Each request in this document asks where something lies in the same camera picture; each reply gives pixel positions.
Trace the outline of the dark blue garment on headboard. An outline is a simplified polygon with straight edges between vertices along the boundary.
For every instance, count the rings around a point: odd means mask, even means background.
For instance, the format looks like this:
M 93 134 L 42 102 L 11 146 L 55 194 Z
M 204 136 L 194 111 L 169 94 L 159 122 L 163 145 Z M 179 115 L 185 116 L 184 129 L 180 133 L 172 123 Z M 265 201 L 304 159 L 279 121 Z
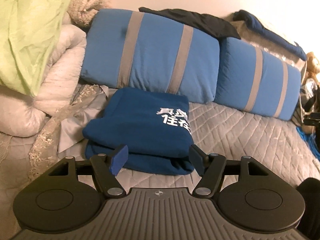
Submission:
M 302 49 L 302 47 L 295 42 L 295 45 L 282 38 L 278 34 L 264 27 L 264 25 L 250 12 L 245 10 L 239 10 L 233 14 L 233 21 L 244 21 L 247 28 L 255 33 L 261 35 L 267 40 L 283 47 L 290 53 L 298 56 L 303 61 L 307 60 L 306 53 Z

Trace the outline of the blue striped pillow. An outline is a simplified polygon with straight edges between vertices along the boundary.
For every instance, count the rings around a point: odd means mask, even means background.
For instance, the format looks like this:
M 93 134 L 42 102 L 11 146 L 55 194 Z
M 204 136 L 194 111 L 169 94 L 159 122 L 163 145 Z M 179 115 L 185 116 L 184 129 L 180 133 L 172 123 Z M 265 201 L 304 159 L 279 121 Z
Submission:
M 87 34 L 81 78 L 208 103 L 216 94 L 219 42 L 191 26 L 149 13 L 100 10 Z
M 243 40 L 220 42 L 215 103 L 288 121 L 299 91 L 298 68 Z

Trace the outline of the brown plush toy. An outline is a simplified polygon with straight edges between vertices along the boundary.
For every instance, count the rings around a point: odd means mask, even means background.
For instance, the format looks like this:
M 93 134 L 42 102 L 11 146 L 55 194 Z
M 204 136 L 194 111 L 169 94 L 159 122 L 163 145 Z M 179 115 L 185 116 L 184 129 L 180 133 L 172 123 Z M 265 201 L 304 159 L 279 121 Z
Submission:
M 307 53 L 306 57 L 305 78 L 313 78 L 316 82 L 319 82 L 319 59 L 314 52 Z

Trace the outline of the right blue striped pillow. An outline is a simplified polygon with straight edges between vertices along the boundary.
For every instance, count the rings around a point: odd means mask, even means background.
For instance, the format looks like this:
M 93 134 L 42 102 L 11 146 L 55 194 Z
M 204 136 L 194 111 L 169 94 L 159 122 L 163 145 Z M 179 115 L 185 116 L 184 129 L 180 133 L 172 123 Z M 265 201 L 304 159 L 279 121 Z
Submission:
M 298 68 L 243 40 L 220 42 L 215 103 L 288 121 L 299 91 Z

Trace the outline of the black garment behind pillows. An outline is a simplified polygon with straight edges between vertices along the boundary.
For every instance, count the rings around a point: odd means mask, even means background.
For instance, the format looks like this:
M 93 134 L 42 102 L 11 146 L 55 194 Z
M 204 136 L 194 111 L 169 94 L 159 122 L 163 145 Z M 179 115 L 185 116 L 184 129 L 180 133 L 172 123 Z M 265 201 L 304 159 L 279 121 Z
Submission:
M 152 10 L 146 7 L 140 7 L 139 11 L 175 20 L 199 29 L 218 40 L 227 37 L 241 39 L 237 30 L 228 21 L 210 14 L 199 14 L 183 9 Z

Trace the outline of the blue sweatshirt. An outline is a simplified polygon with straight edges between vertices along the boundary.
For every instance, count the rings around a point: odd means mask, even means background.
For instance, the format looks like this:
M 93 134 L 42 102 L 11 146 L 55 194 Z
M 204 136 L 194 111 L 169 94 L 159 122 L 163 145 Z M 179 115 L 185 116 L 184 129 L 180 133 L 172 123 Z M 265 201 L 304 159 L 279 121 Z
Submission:
M 117 90 L 103 115 L 82 130 L 88 140 L 86 159 L 110 154 L 126 145 L 127 169 L 163 175 L 188 175 L 194 167 L 189 147 L 194 143 L 186 96 L 147 92 L 138 88 Z

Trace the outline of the white and green quilt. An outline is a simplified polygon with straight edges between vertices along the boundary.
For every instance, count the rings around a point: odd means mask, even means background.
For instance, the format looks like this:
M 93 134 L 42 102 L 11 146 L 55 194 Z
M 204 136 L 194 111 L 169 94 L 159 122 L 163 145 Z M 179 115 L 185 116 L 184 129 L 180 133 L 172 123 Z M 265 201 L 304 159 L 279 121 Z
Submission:
M 85 28 L 110 0 L 1 0 L 1 132 L 31 137 L 71 103 Z

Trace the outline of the left blue striped pillow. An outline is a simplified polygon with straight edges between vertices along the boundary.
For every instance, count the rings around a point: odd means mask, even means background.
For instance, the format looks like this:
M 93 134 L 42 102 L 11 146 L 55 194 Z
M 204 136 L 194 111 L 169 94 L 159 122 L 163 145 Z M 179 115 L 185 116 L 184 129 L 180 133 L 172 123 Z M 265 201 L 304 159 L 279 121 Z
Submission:
M 216 94 L 219 42 L 191 26 L 149 13 L 100 10 L 87 34 L 81 78 L 208 103 Z

